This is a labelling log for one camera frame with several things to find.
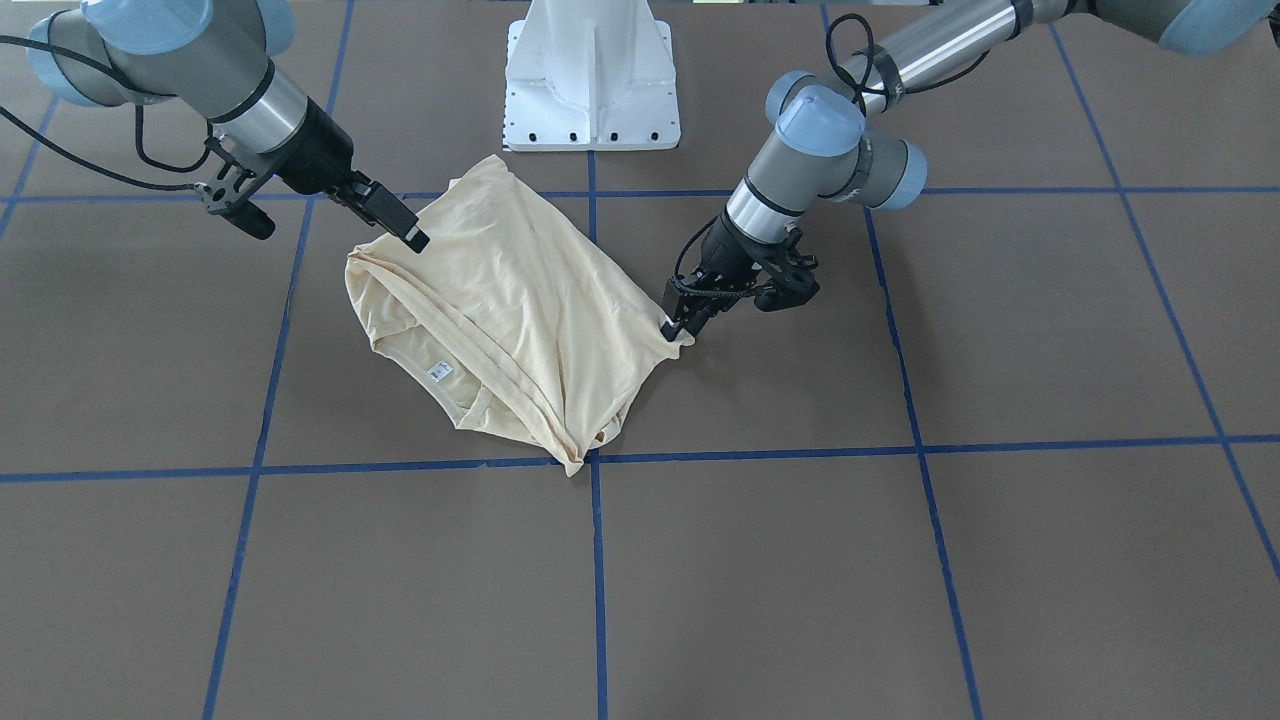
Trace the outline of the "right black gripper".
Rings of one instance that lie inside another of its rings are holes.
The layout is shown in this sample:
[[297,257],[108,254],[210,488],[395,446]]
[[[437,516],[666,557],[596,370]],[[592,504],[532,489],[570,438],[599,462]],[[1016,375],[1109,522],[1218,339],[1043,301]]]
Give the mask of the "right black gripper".
[[271,154],[273,174],[302,195],[326,193],[349,200],[349,209],[367,225],[383,228],[412,252],[430,243],[419,218],[383,183],[353,168],[352,138],[314,100],[294,135]]

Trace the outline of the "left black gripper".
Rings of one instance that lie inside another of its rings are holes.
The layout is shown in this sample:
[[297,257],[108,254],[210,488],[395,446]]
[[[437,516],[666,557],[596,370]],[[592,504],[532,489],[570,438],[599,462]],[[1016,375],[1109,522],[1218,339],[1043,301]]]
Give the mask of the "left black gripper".
[[696,337],[705,324],[724,310],[724,300],[750,292],[756,301],[772,300],[769,282],[755,290],[760,272],[756,264],[772,246],[745,234],[727,214],[719,214],[701,241],[700,260],[694,278],[668,278],[660,307],[666,320],[660,327],[664,340],[675,342],[682,333]]

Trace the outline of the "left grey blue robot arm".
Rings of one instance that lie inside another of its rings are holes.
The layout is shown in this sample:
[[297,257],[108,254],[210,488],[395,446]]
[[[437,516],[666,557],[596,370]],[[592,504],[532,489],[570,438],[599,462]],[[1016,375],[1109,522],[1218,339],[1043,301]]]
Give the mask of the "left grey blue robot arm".
[[865,46],[840,56],[826,37],[828,72],[780,77],[765,99],[771,135],[724,209],[692,237],[700,256],[667,281],[660,332],[694,337],[716,315],[749,299],[764,313],[799,307],[819,286],[818,261],[797,251],[799,222],[817,201],[897,210],[922,192],[928,163],[908,141],[870,119],[906,97],[972,73],[1001,44],[1034,26],[1087,14],[1185,56],[1207,56],[1263,22],[1275,1],[946,1],[877,40],[855,13]]

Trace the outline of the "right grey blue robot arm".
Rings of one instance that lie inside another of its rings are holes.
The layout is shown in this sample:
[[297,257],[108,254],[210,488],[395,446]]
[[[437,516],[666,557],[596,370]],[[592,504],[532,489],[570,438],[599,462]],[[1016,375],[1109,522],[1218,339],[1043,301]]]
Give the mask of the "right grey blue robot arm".
[[421,252],[429,237],[416,215],[353,168],[351,137],[276,65],[293,37],[284,1],[82,1],[37,22],[19,45],[68,102],[141,109],[179,99],[198,113],[221,168],[188,191],[246,234],[274,232],[252,197],[276,177]]

